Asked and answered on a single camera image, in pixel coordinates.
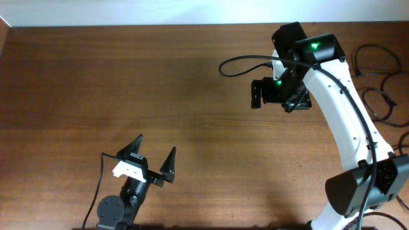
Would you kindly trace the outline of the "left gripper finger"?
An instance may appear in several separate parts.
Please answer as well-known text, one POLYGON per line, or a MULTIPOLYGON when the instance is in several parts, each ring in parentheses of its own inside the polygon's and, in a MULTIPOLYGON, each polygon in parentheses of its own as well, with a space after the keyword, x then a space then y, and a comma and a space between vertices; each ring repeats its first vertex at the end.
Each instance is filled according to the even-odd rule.
POLYGON ((117 152, 116 158, 120 160, 128 160, 132 153, 138 154, 142 141, 143 134, 139 134, 130 144, 117 152))
POLYGON ((163 180, 168 183, 173 183, 175 177, 175 159, 176 159, 176 146, 172 148, 168 154, 166 160, 160 168, 163 180))

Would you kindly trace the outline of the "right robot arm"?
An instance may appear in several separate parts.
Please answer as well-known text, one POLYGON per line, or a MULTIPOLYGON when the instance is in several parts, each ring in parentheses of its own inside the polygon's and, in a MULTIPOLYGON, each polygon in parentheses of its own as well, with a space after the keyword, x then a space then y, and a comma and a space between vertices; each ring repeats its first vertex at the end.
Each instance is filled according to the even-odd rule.
POLYGON ((343 171, 325 183, 327 204, 308 229, 360 229, 408 181, 408 156, 396 155, 380 135, 355 86, 346 57, 332 34, 308 37, 298 22, 273 35, 266 58, 273 75, 251 84, 251 106, 280 104, 307 110, 316 100, 336 141, 343 171))

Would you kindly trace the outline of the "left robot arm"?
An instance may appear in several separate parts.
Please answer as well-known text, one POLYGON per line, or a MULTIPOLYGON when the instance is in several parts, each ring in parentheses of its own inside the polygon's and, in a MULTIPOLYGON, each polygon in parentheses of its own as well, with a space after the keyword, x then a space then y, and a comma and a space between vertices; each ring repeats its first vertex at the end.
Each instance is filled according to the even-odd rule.
POLYGON ((176 146, 173 146, 159 172, 149 169, 147 158, 139 154, 143 135, 138 135, 130 144, 119 150, 115 156, 118 164, 112 170, 113 176, 126 176, 120 194, 103 198, 97 207, 97 229, 129 229, 146 199, 151 185, 163 187, 172 183, 175 177, 176 146))

